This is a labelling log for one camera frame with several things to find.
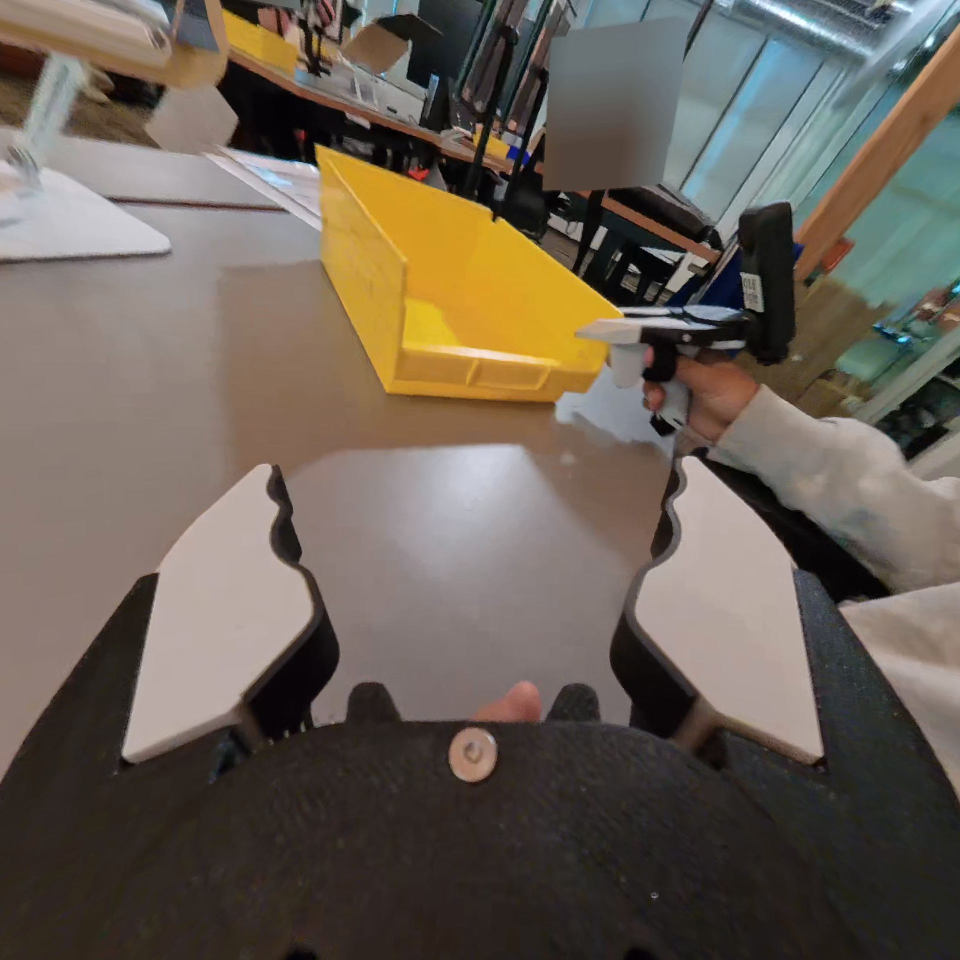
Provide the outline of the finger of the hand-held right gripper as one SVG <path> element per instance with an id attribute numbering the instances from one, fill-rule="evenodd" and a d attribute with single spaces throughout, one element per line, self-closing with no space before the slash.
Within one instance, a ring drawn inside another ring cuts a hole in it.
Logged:
<path id="1" fill-rule="evenodd" d="M 676 376 L 680 355 L 702 350 L 743 349 L 742 317 L 616 317 L 599 318 L 576 337 L 607 346 L 610 377 L 617 388 L 641 381 L 665 384 Z"/>
<path id="2" fill-rule="evenodd" d="M 750 323 L 751 312 L 708 304 L 621 308 L 623 316 L 644 325 L 737 325 Z"/>

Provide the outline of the cardboard box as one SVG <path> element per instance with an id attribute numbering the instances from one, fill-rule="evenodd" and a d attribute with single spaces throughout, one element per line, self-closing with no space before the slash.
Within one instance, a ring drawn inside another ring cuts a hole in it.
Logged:
<path id="1" fill-rule="evenodd" d="M 417 44 L 430 43 L 443 36 L 441 30 L 414 13 L 381 16 L 362 27 L 342 43 L 340 55 L 373 75 L 392 69 Z"/>

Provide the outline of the yellow plastic bin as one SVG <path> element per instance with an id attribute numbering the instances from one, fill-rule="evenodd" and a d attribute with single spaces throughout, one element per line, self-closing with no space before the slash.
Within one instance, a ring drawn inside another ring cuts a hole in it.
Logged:
<path id="1" fill-rule="evenodd" d="M 388 395 L 557 402 L 586 393 L 618 308 L 472 201 L 316 148 L 319 258 Z"/>
<path id="2" fill-rule="evenodd" d="M 228 59 L 235 64 L 256 64 L 293 77 L 299 60 L 298 46 L 275 31 L 250 22 L 228 10 L 222 12 L 228 42 Z"/>

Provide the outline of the person's right forearm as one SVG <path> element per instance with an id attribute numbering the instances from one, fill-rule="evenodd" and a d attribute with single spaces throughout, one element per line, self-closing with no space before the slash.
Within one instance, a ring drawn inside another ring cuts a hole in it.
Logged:
<path id="1" fill-rule="evenodd" d="M 958 583 L 958 478 L 919 477 L 874 427 L 816 419 L 760 387 L 710 455 L 756 476 L 891 592 Z"/>

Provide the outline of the person's left hand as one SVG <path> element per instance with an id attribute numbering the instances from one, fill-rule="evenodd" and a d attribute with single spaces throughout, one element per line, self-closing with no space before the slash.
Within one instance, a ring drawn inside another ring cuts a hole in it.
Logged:
<path id="1" fill-rule="evenodd" d="M 532 723 L 542 720 L 543 706 L 540 691 L 534 683 L 522 680 L 512 686 L 495 702 L 482 706 L 473 720 L 479 723 Z"/>

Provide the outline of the desk monitor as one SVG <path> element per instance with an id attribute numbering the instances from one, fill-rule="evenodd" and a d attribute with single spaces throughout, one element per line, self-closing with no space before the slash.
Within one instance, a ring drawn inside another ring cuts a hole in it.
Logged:
<path id="1" fill-rule="evenodd" d="M 3 1 L 2 41 L 165 88 L 216 84 L 230 42 L 216 1 Z"/>

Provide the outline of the person's right hand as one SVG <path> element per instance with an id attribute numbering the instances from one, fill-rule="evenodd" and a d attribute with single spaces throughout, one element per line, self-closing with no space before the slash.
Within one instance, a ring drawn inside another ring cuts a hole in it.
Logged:
<path id="1" fill-rule="evenodd" d="M 679 355 L 675 374 L 689 391 L 687 430 L 708 445 L 720 440 L 761 390 L 747 371 L 719 351 Z"/>

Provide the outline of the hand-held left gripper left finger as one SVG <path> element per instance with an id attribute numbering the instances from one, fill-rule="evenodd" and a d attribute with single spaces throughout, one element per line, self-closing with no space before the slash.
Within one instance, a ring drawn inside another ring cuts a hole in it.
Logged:
<path id="1" fill-rule="evenodd" d="M 224 729 L 253 752 L 311 726 L 340 648 L 302 556 L 284 477 L 269 463 L 180 536 L 156 571 L 126 762 Z"/>

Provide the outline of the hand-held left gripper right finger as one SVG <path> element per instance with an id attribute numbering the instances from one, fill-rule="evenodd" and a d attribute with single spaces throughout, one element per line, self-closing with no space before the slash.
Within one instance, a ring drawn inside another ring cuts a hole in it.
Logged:
<path id="1" fill-rule="evenodd" d="M 730 733 L 804 766 L 825 747 L 785 546 L 705 463 L 674 463 L 609 648 L 630 725 L 691 753 Z"/>

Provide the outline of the white paper sheet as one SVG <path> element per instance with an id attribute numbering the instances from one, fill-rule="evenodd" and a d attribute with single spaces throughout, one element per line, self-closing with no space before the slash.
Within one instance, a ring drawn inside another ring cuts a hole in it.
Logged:
<path id="1" fill-rule="evenodd" d="M 315 165 L 234 149 L 207 152 L 205 157 L 317 233 L 322 231 L 321 176 Z"/>

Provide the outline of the long wooden desk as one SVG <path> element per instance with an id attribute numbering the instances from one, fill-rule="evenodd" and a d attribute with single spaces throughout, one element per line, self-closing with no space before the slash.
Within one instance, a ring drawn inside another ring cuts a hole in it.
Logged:
<path id="1" fill-rule="evenodd" d="M 316 78 L 312 75 L 295 70 L 294 76 L 289 77 L 275 73 L 265 67 L 251 63 L 241 65 L 266 82 L 293 94 L 304 100 L 326 109 L 339 112 L 353 119 L 362 118 L 365 122 L 391 130 L 404 138 L 412 138 L 429 145 L 442 155 L 459 162 L 471 162 L 474 159 L 474 144 L 470 140 L 461 141 L 456 136 L 448 136 L 404 121 L 397 115 L 390 114 L 343 93 L 335 85 L 329 83 L 328 77 Z M 627 224 L 631 224 L 642 234 L 651 234 L 656 240 L 669 250 L 681 251 L 696 261 L 700 266 L 693 267 L 694 275 L 705 279 L 710 268 L 715 268 L 722 258 L 722 252 L 706 244 L 698 243 L 687 236 L 672 229 L 668 225 L 658 222 L 641 212 L 630 208 L 624 203 L 605 195 L 601 200 L 602 221 L 608 221 L 622 233 L 627 234 Z"/>

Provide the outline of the white monitor stand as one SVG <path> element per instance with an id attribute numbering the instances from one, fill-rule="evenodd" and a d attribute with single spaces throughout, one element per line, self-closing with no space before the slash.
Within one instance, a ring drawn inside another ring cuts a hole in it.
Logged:
<path id="1" fill-rule="evenodd" d="M 168 255 L 171 242 L 75 179 L 44 166 L 86 78 L 77 58 L 49 54 L 24 125 L 2 149 L 1 262 Z"/>

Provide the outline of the wooden beam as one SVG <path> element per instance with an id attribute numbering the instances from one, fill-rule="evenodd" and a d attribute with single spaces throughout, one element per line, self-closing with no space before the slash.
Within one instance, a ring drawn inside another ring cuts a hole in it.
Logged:
<path id="1" fill-rule="evenodd" d="M 959 100 L 959 28 L 954 27 L 834 184 L 801 223 L 794 280 L 804 282 Z"/>

